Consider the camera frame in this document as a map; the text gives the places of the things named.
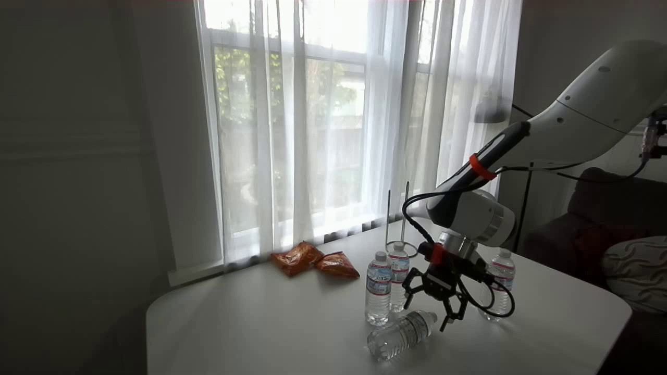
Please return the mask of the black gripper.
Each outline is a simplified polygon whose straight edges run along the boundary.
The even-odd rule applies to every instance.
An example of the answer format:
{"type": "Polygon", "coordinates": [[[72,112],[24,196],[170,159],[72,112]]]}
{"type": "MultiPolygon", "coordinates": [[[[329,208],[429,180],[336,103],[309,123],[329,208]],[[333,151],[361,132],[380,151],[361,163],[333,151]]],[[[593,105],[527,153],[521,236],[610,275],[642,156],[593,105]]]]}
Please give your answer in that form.
{"type": "Polygon", "coordinates": [[[466,299],[456,294],[456,286],[462,278],[486,283],[490,280],[486,261],[476,254],[476,243],[464,236],[445,232],[437,241],[423,241],[416,252],[426,261],[424,275],[418,269],[411,269],[402,282],[405,310],[411,307],[412,297],[424,291],[442,301],[444,319],[440,332],[453,322],[462,322],[466,310],[466,299]]]}

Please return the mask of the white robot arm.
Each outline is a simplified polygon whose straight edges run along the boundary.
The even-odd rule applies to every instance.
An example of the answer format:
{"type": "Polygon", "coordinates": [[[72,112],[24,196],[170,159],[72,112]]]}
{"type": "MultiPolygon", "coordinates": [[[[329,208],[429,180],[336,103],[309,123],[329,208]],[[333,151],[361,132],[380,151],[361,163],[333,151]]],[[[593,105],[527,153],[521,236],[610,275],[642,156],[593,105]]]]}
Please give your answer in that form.
{"type": "Polygon", "coordinates": [[[405,307],[423,291],[444,305],[445,328],[472,303],[461,278],[502,283],[475,252],[500,246],[514,215],[481,185],[511,169],[567,169],[610,151],[667,100],[667,47],[653,39],[620,42],[592,60],[562,94],[531,119],[508,125],[444,180],[433,192],[405,200],[405,218],[424,238],[416,249],[426,269],[402,282],[405,307]]]}

